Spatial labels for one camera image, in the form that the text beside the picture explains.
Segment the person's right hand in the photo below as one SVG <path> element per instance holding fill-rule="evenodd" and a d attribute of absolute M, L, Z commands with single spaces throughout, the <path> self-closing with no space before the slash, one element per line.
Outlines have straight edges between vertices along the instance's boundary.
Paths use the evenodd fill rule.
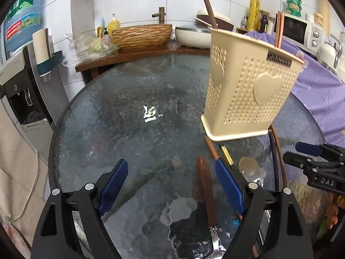
<path fill-rule="evenodd" d="M 340 208 L 344 209 L 345 198 L 342 195 L 335 197 L 335 194 L 331 193 L 329 200 L 330 202 L 326 213 L 326 227 L 330 230 L 334 225 L 337 224 L 337 215 Z"/>

